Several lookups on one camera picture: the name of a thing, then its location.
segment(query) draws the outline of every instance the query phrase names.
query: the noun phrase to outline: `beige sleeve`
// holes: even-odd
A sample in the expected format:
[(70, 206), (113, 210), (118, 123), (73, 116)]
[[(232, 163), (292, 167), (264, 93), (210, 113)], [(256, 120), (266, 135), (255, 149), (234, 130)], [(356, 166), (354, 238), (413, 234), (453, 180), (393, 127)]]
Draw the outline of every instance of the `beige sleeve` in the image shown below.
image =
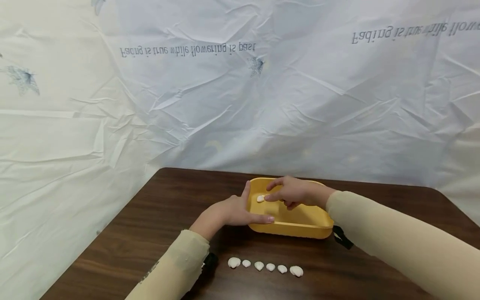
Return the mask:
[(200, 276), (209, 247), (199, 234), (182, 231), (126, 300), (180, 300)]
[(357, 247), (394, 267), (425, 291), (439, 299), (480, 299), (478, 249), (351, 192), (333, 193), (326, 209)]

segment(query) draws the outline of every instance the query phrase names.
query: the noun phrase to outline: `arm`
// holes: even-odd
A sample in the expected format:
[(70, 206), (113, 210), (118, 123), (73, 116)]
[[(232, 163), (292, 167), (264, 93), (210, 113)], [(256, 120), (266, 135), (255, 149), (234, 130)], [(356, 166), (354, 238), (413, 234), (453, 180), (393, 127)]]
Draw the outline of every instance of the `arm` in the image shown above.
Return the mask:
[(325, 209), (360, 249), (394, 267), (427, 292), (445, 300), (476, 300), (480, 295), (480, 251), (427, 223), (351, 192), (283, 177), (266, 201), (284, 199)]
[(184, 230), (125, 300), (179, 300), (202, 272), (209, 241), (224, 225), (272, 223), (273, 217), (247, 212), (248, 181), (242, 196), (231, 196), (207, 208)]

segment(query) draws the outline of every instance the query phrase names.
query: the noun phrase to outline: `wooden table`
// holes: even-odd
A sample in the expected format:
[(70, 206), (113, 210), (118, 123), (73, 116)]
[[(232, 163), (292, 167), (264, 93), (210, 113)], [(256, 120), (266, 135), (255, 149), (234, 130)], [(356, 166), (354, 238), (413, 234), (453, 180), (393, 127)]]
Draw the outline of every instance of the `wooden table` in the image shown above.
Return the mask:
[[(164, 168), (154, 175), (42, 300), (123, 300), (179, 232), (209, 205), (240, 194), (259, 175)], [(414, 216), (480, 248), (480, 228), (441, 193), (423, 187), (322, 180)], [(395, 269), (332, 237), (310, 240), (225, 227), (211, 242), (214, 276), (201, 276), (184, 299), (432, 299)], [(232, 270), (231, 256), (300, 265), (305, 274)]]

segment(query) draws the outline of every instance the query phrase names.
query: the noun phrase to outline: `wrinkled plastic sheet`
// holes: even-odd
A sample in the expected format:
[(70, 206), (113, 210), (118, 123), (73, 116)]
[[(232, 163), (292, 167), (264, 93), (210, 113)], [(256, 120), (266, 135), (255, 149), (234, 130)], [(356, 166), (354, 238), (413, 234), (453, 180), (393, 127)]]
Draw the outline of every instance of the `wrinkled plastic sheet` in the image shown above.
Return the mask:
[(5, 1), (0, 299), (39, 299), (164, 166), (429, 186), (480, 224), (479, 15)]

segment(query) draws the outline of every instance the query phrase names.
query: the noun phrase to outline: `yellow tray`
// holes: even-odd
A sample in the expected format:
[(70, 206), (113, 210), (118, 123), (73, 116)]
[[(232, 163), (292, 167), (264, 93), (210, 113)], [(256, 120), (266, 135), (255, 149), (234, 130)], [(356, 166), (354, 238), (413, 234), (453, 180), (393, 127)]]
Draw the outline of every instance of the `yellow tray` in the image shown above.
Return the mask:
[(317, 206), (300, 204), (293, 210), (287, 210), (282, 201), (257, 202), (258, 196), (265, 196), (277, 192), (281, 186), (274, 187), (267, 192), (266, 187), (274, 178), (255, 178), (250, 185), (250, 195), (247, 210), (253, 214), (272, 215), (275, 222), (272, 224), (250, 224), (250, 228), (257, 232), (287, 235), (292, 237), (325, 239), (332, 233), (333, 220), (326, 211)]

